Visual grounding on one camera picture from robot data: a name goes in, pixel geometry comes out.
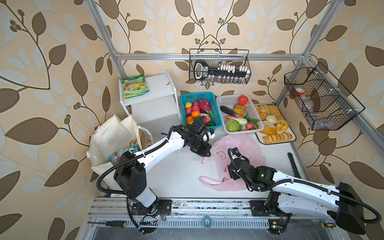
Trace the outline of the pink dragon fruit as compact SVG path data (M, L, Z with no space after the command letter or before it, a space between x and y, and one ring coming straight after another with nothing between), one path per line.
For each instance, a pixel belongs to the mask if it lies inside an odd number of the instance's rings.
M211 118L214 116L211 104L206 99L202 99L198 102L198 106L202 112L208 114Z

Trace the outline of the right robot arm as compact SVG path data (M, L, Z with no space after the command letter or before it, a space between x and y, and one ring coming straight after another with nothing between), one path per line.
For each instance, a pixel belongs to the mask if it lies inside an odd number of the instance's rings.
M242 180L250 191L268 192L266 208L271 213L307 215L328 219L337 227L356 235L366 234L367 224L378 224L381 214L365 204L351 185L317 184L289 176L274 168L251 165L237 148L228 149L228 171Z

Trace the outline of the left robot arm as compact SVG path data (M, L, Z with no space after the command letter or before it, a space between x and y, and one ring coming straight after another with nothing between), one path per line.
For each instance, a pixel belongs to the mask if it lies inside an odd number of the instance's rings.
M191 125L171 126L167 136L149 148L135 154L123 153L117 165L99 176L97 188L102 193L125 195L128 201L138 203L145 215L160 215L159 199L147 185L147 172L184 147L200 157L211 156L209 140L214 137L214 130L199 120ZM102 187L101 182L111 173L120 191Z

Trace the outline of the pink plastic grocery bag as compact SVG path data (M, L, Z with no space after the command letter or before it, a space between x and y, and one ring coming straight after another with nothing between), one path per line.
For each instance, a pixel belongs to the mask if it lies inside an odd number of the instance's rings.
M218 192L237 192L245 191L246 184L241 179L231 178L228 166L232 164L228 149L237 148L243 156L250 160L253 167L266 166L267 161L256 142L246 134L227 135L214 143L210 152L211 156L203 158L206 161L215 162L218 179L201 176L199 181L204 186Z

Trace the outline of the cream canvas tote bag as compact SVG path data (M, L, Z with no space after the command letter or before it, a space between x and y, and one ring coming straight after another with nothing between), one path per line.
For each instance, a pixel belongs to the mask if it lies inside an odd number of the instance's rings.
M114 115L96 128L91 136L87 157L91 160L92 170L100 176L113 167L114 164L109 161L109 157L116 151L134 145L144 150L153 143L150 131L137 124L133 116L121 120Z

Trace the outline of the teal plastic fruit basket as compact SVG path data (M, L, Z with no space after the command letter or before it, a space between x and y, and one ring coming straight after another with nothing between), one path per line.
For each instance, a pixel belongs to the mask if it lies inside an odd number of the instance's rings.
M208 102L211 104L213 115L214 115L212 118L208 114L205 114L200 110L198 106L198 102L202 99L208 100ZM180 97L180 101L181 101L181 120L184 125L192 124L196 120L199 120L203 122L207 127L210 127L213 130L222 126L223 122L220 118L220 114L219 114L220 110L216 103L216 98L212 92L183 94ZM192 103L193 106L191 108L186 109L185 104L187 102ZM200 111L200 116L197 118L193 118L191 116L191 113L196 110Z

